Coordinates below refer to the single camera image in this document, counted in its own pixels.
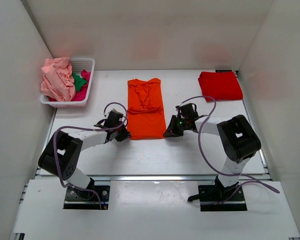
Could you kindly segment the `orange t shirt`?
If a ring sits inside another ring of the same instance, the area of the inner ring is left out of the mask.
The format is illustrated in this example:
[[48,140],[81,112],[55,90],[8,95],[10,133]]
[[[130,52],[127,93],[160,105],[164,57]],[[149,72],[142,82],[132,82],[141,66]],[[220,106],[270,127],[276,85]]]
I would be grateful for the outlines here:
[[127,81],[127,129],[131,140],[162,139],[166,130],[161,80]]

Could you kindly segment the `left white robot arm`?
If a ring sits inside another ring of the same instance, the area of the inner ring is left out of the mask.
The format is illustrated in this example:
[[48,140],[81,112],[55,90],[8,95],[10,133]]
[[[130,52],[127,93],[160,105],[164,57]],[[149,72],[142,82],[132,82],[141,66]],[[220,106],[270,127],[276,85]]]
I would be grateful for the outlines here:
[[39,157],[38,166],[59,177],[61,183],[66,182],[81,198],[90,199],[97,193],[95,182],[77,168],[80,154],[113,140],[122,142],[129,139],[131,134],[124,121],[124,114],[112,109],[94,128],[76,127],[77,132],[71,133],[57,130]]

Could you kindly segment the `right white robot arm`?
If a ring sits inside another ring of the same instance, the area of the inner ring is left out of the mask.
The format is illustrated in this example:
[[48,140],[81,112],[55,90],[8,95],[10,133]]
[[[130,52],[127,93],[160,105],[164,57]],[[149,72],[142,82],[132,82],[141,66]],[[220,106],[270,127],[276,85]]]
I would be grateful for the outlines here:
[[165,138],[182,137],[184,131],[220,137],[226,160],[216,177],[214,195],[226,200],[238,185],[247,162],[261,149],[260,139],[244,115],[232,118],[199,115],[194,103],[178,105],[176,110],[163,134]]

